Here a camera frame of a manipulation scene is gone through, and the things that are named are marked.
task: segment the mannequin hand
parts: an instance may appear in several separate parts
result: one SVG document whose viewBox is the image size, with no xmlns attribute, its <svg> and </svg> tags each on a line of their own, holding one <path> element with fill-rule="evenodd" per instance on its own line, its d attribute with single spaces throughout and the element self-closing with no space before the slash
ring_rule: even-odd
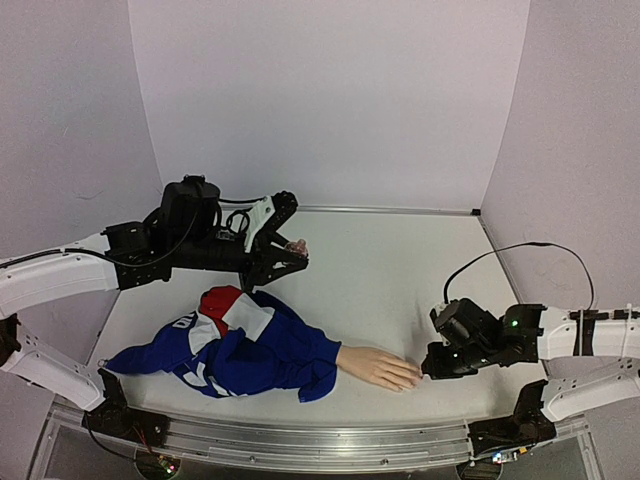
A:
<svg viewBox="0 0 640 480">
<path fill-rule="evenodd" d="M 343 345 L 336 364 L 360 380 L 394 392 L 414 388 L 422 379 L 420 367 L 377 348 Z"/>
</svg>

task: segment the white robotic arm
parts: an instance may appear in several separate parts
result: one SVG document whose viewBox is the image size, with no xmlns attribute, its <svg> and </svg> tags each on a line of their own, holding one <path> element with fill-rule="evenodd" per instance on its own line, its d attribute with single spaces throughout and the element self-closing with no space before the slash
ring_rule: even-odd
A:
<svg viewBox="0 0 640 480">
<path fill-rule="evenodd" d="M 568 311 L 515 305 L 499 319 L 469 299 L 431 314 L 444 342 L 431 343 L 422 370 L 432 379 L 473 375 L 559 357 L 611 357 L 612 364 L 575 378 L 525 386 L 510 417 L 470 424 L 474 455 L 529 447 L 555 437 L 554 422 L 592 408 L 640 397 L 640 309 Z"/>
<path fill-rule="evenodd" d="M 167 185 L 160 208 L 144 222 L 108 227 L 63 247 L 0 261 L 0 370 L 19 375 L 78 405 L 91 429 L 162 444 L 168 419 L 129 408 L 116 377 L 73 361 L 20 323 L 23 309 L 85 292 L 126 290 L 168 281 L 175 267 L 238 272 L 245 291 L 308 264 L 277 229 L 295 212 L 293 194 L 264 197 L 222 226 L 219 189 L 204 177 Z M 237 230 L 233 219 L 241 216 Z"/>
<path fill-rule="evenodd" d="M 640 310 L 542 313 L 538 357 L 615 357 L 617 361 L 587 375 L 552 379 L 545 387 L 543 414 L 556 422 L 576 413 L 640 397 Z"/>
<path fill-rule="evenodd" d="M 62 247 L 105 252 L 107 238 L 101 235 Z M 58 298 L 118 288 L 114 264 L 81 253 L 61 253 L 19 263 L 0 273 L 0 318 L 4 330 L 0 341 L 15 335 L 14 350 L 0 370 L 19 375 L 91 411 L 104 401 L 104 384 L 96 369 L 74 362 L 42 342 L 14 315 L 27 307 Z"/>
</svg>

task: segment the black cable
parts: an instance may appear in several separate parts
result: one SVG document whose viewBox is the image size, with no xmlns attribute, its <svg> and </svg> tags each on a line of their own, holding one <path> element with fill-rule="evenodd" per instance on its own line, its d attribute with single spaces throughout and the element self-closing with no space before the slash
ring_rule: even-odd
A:
<svg viewBox="0 0 640 480">
<path fill-rule="evenodd" d="M 248 212 L 249 212 L 249 210 L 236 210 L 231 215 L 229 215 L 227 217 L 227 229 L 229 229 L 230 231 L 232 231 L 236 235 L 243 235 L 243 234 L 247 233 L 247 230 L 249 230 L 249 224 L 251 223 L 251 220 L 249 219 Z M 237 215 L 241 215 L 242 216 L 242 220 L 240 220 L 240 225 L 238 227 L 238 231 L 236 232 L 236 231 L 233 230 L 232 227 L 233 227 L 233 219 Z"/>
<path fill-rule="evenodd" d="M 252 198 L 251 200 L 226 200 L 224 198 L 218 199 L 220 203 L 230 203 L 231 205 L 248 205 L 249 203 L 256 203 L 263 199 L 261 198 Z"/>
<path fill-rule="evenodd" d="M 191 223 L 189 224 L 189 227 L 187 228 L 187 231 L 184 233 L 184 235 L 178 241 L 178 243 L 176 243 L 176 245 L 171 250 L 169 250 L 167 253 L 165 253 L 161 257 L 156 258 L 156 259 L 154 259 L 154 260 L 152 260 L 150 262 L 147 262 L 147 263 L 139 263 L 139 264 L 138 263 L 125 263 L 125 262 L 121 262 L 119 260 L 115 260 L 113 258 L 109 258 L 106 255 L 103 255 L 100 252 L 95 252 L 93 250 L 86 250 L 84 248 L 64 248 L 64 249 L 44 250 L 42 252 L 32 253 L 31 255 L 26 255 L 24 257 L 16 258 L 14 260 L 10 260 L 8 262 L 1 263 L 0 264 L 0 269 L 9 268 L 9 267 L 17 265 L 19 263 L 28 262 L 29 260 L 34 260 L 34 259 L 40 258 L 40 257 L 46 257 L 46 256 L 49 256 L 49 255 L 58 255 L 58 254 L 66 255 L 66 254 L 69 254 L 69 253 L 79 253 L 79 254 L 82 254 L 82 255 L 90 255 L 92 257 L 97 257 L 97 258 L 100 258 L 102 260 L 106 260 L 107 262 L 111 262 L 114 265 L 119 265 L 121 267 L 127 267 L 127 268 L 149 267 L 151 265 L 155 265 L 156 263 L 161 262 L 162 260 L 168 258 L 173 253 L 175 253 L 175 251 L 178 250 L 178 248 L 180 248 L 180 246 L 184 243 L 184 241 L 189 236 L 189 233 L 191 233 L 191 229 L 193 228 L 193 225 L 196 223 L 196 218 L 198 218 L 198 210 L 196 210 L 196 213 L 193 215 L 193 218 L 191 219 Z"/>
<path fill-rule="evenodd" d="M 95 442 L 95 444 L 98 445 L 101 449 L 103 449 L 106 452 L 109 452 L 111 455 L 115 455 L 116 457 L 124 458 L 125 460 L 128 460 L 129 462 L 134 462 L 135 461 L 133 458 L 128 457 L 127 455 L 124 455 L 122 453 L 116 452 L 115 450 L 111 450 L 110 448 L 104 446 L 95 437 L 95 435 L 93 434 L 93 431 L 91 430 L 91 428 L 89 428 L 89 422 L 88 421 L 86 422 L 86 425 L 87 425 L 87 431 L 89 432 L 89 436 Z"/>
<path fill-rule="evenodd" d="M 587 310 L 591 310 L 591 307 L 593 306 L 593 304 L 595 302 L 595 289 L 593 287 L 593 280 L 591 279 L 591 274 L 589 273 L 589 270 L 587 269 L 587 266 L 584 264 L 584 261 L 582 261 L 582 258 L 580 258 L 580 255 L 578 255 L 576 252 L 574 252 L 570 248 L 567 248 L 567 247 L 565 247 L 563 245 L 558 245 L 557 243 L 552 243 L 552 242 L 524 242 L 524 243 L 517 243 L 515 245 L 509 245 L 508 247 L 503 247 L 503 248 L 498 248 L 496 250 L 491 250 L 490 252 L 484 253 L 484 254 L 480 255 L 479 257 L 474 258 L 469 263 L 467 263 L 463 267 L 461 267 L 458 270 L 456 270 L 449 277 L 447 282 L 444 284 L 444 303 L 449 303 L 449 285 L 451 284 L 453 279 L 456 278 L 460 273 L 465 271 L 467 268 L 469 268 L 471 265 L 476 263 L 478 260 L 481 260 L 481 259 L 483 259 L 484 257 L 486 257 L 488 255 L 491 255 L 493 253 L 504 252 L 506 250 L 511 250 L 513 248 L 518 248 L 518 247 L 555 247 L 555 248 L 559 248 L 560 250 L 564 250 L 565 252 L 569 252 L 571 255 L 576 257 L 578 259 L 578 261 L 580 262 L 580 265 L 582 265 L 582 268 L 584 269 L 584 273 L 587 275 L 587 280 L 589 280 L 589 290 L 590 290 L 590 293 L 591 293 L 591 301 L 589 302 L 589 307 L 587 308 Z"/>
</svg>

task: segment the blue jacket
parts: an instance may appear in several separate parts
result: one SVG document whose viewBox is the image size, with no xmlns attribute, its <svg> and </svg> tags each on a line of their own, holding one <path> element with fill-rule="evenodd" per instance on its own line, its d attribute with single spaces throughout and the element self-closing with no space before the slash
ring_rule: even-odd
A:
<svg viewBox="0 0 640 480">
<path fill-rule="evenodd" d="M 210 397 L 298 388 L 299 400 L 310 402 L 333 390 L 339 349 L 339 342 L 268 293 L 215 287 L 198 310 L 165 325 L 151 343 L 123 350 L 106 367 L 123 374 L 171 372 Z"/>
</svg>

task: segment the white wall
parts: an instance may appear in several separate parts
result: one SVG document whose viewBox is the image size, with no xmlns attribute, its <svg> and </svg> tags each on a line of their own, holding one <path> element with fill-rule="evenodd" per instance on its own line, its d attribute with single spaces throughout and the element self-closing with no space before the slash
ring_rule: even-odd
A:
<svg viewBox="0 0 640 480">
<path fill-rule="evenodd" d="M 161 184 L 125 0 L 0 2 L 0 258 L 143 218 Z M 114 301 L 102 292 L 20 312 L 88 358 Z M 25 478 L 53 395 L 0 372 L 0 477 Z"/>
<path fill-rule="evenodd" d="M 162 180 L 227 197 L 479 207 L 528 0 L 131 0 Z"/>
<path fill-rule="evenodd" d="M 633 0 L 532 2 L 482 205 L 498 245 L 552 240 L 575 249 L 601 308 L 640 303 L 639 12 Z M 535 249 L 506 258 L 525 301 L 587 305 L 587 282 L 566 254 Z M 573 371 L 568 361 L 555 367 Z M 598 409 L 589 421 L 607 478 L 638 478 L 640 402 Z"/>
</svg>

